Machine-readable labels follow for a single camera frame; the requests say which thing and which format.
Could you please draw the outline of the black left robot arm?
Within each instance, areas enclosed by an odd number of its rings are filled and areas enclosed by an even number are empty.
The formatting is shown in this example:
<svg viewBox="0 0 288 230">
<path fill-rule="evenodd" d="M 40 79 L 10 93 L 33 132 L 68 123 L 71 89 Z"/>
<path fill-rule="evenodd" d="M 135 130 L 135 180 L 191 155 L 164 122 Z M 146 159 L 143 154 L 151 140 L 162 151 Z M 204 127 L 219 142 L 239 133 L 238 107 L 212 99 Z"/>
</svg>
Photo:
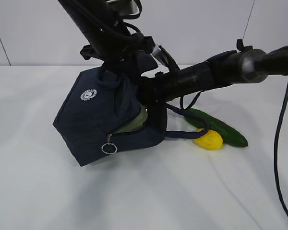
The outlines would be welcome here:
<svg viewBox="0 0 288 230">
<path fill-rule="evenodd" d="M 59 3 L 89 42 L 81 50 L 84 59 L 100 59 L 104 70 L 135 79 L 158 67 L 151 55 L 155 46 L 152 37 L 126 22 L 140 17 L 143 7 L 139 0 Z"/>
</svg>

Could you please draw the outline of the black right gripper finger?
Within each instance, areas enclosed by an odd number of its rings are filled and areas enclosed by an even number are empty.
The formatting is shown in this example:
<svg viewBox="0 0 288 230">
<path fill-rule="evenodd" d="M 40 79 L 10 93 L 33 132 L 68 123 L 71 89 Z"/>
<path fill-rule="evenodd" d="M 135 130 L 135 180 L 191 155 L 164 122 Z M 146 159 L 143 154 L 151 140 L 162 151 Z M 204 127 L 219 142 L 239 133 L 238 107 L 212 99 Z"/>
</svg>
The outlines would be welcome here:
<svg viewBox="0 0 288 230">
<path fill-rule="evenodd" d="M 167 129 L 167 106 L 166 103 L 149 104 L 148 127 L 158 133 L 165 133 Z"/>
</svg>

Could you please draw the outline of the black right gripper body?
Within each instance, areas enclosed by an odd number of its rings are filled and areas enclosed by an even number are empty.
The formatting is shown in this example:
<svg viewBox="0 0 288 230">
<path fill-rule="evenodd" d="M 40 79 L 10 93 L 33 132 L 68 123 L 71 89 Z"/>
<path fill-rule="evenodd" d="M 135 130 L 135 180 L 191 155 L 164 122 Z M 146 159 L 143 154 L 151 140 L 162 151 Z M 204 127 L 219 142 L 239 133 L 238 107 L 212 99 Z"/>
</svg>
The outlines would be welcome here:
<svg viewBox="0 0 288 230">
<path fill-rule="evenodd" d="M 137 98 L 143 105 L 168 102 L 179 97 L 178 73 L 157 72 L 154 77 L 142 76 Z"/>
</svg>

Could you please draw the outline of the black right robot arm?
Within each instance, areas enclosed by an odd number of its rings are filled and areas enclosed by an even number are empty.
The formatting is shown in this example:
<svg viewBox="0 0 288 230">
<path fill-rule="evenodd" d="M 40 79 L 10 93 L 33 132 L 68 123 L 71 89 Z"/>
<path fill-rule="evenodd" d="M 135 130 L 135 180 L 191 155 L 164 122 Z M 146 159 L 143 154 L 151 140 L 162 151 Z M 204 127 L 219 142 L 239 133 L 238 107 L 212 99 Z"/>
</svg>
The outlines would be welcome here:
<svg viewBox="0 0 288 230">
<path fill-rule="evenodd" d="M 194 92 L 223 88 L 232 84 L 260 83 L 269 75 L 288 75 L 288 46 L 265 53 L 252 46 L 244 46 L 237 40 L 237 49 L 215 55 L 208 60 L 180 69 L 171 55 L 161 46 L 153 56 L 169 69 L 168 73 L 157 74 L 154 78 L 142 77 L 138 90 L 140 123 L 147 120 L 146 105 L 170 109 L 173 112 L 203 123 L 200 137 L 208 132 L 208 119 L 190 108 L 176 108 L 167 102 Z"/>
</svg>

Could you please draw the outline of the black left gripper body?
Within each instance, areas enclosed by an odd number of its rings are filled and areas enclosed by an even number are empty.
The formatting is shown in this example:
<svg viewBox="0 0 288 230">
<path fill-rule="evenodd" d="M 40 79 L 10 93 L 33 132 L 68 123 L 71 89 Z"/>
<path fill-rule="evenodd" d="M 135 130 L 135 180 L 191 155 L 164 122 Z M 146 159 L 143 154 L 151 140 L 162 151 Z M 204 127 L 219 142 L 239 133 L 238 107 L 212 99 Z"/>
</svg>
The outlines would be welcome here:
<svg viewBox="0 0 288 230">
<path fill-rule="evenodd" d="M 122 74 L 131 78 L 138 78 L 143 73 L 155 70 L 156 61 L 150 53 L 135 50 L 127 53 L 103 50 L 100 58 L 104 61 L 100 68 L 100 78 L 116 78 Z"/>
</svg>

